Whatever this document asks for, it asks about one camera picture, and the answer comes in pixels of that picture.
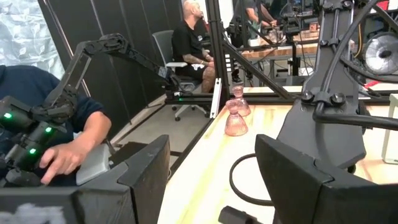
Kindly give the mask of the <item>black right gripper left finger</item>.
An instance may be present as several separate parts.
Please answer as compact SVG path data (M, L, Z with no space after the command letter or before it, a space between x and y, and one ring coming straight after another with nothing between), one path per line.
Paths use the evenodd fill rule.
M161 135L79 187L0 189L0 224L157 224L169 174Z

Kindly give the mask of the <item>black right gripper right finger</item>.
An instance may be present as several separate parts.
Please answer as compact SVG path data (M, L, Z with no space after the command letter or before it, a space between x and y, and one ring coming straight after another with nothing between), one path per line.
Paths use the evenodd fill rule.
M255 153L282 224L398 224L398 184L375 184L264 134Z

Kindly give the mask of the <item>pink glass candle holder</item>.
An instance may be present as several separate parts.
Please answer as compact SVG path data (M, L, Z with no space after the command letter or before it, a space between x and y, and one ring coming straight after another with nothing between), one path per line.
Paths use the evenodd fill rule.
M244 99L244 87L241 85L237 85L233 87L233 94L235 97L235 100L237 100L238 103L238 112L242 117L248 116L251 114L251 109L247 103L247 101Z
M228 100L226 102L226 107L229 110L229 116L226 120L224 132L228 136L242 136L248 132L246 122L239 114L240 105L241 102L238 100Z

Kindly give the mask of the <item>person's forearm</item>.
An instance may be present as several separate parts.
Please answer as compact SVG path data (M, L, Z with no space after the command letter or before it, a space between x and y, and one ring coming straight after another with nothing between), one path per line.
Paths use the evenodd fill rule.
M102 112L92 113L86 120L81 134L68 144L70 155L86 157L86 155L100 145L106 138L111 127L110 119Z

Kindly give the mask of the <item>light grey seat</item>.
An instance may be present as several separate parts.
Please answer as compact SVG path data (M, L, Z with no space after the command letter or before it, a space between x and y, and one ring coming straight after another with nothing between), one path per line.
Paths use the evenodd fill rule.
M110 170L109 166L109 146L101 144L95 147L86 157L76 173L76 184L84 183L104 174Z

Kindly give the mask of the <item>person's hand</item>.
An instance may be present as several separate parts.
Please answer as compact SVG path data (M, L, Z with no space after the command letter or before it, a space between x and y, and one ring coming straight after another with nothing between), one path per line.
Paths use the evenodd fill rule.
M87 152L72 142L47 149L39 162L40 168L47 169L41 183L48 185L56 175L72 173L86 156Z

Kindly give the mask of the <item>pale green perforated metal shelf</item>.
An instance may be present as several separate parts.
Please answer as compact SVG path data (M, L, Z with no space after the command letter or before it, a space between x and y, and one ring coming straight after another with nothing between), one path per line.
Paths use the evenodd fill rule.
M389 100L388 117L398 119L398 94L391 94ZM398 131L386 130L381 156L385 163L398 165Z

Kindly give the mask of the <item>background wooden table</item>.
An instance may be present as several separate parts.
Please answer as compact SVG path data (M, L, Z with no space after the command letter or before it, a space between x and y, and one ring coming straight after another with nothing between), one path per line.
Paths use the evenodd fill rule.
M296 45L296 56L305 54L311 55L316 54L318 49L318 44L304 44L304 45ZM279 57L279 56L293 56L293 48L291 46L288 47L278 47L265 49L262 51L244 51L242 53L243 57L247 59L261 59L267 57Z

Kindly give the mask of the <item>round floor fan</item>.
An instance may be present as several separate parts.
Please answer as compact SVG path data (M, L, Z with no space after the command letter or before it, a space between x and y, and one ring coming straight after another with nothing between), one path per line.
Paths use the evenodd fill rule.
M373 74L398 71L398 34L383 32L373 36L363 49L365 67Z

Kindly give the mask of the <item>green plant in white pot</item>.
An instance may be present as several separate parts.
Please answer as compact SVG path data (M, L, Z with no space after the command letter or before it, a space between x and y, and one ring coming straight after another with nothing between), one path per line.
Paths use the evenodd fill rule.
M259 40L259 31L261 29L261 25L257 22L248 21L248 31L249 31L249 40L248 44L250 47L258 46L260 43Z

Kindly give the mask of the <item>grey office chair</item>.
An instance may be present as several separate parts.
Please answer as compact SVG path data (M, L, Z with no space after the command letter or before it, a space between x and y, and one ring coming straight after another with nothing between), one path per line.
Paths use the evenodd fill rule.
M178 76L175 74L176 68L186 67L187 63L175 62L173 60L172 34L172 30L164 30L153 33L152 36L158 46L164 63L164 67L161 67L160 72L162 72L162 75L171 82L167 90L167 99L169 101L181 101L180 96L192 95L198 92L201 84L199 81L194 80L191 77Z

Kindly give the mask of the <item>white leaf-pattern curtain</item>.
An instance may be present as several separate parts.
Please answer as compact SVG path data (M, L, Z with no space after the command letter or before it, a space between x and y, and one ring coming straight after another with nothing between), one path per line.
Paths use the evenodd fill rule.
M0 65L32 65L57 78L64 74L38 0L0 0Z

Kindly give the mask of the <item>white aluminium bracket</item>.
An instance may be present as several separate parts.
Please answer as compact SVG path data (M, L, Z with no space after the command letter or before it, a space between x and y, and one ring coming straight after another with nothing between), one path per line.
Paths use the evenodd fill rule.
M219 105L220 105L220 97L221 97L221 90L222 90L222 82L221 78L217 78L215 80L213 97L211 102L211 110L210 110L210 118L215 119L219 112Z

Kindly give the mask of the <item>black aluminium table frame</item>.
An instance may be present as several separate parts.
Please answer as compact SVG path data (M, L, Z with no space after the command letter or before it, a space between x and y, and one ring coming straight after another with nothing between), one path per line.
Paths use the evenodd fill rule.
M398 131L398 119L366 116L357 113L358 84L345 75L348 67L364 77L398 83L392 75L377 77L351 63L348 42L356 26L371 9L375 9L395 29L398 24L382 9L378 0L367 2L357 18L353 18L353 0L321 0L321 29L316 70L304 83L301 96L295 96L264 76L228 41L221 29L218 0L206 0L209 10L211 43L218 63L216 71L226 79L225 54L257 75L280 98L293 101L278 140L317 159L339 168L348 168L365 157L362 129L374 127Z

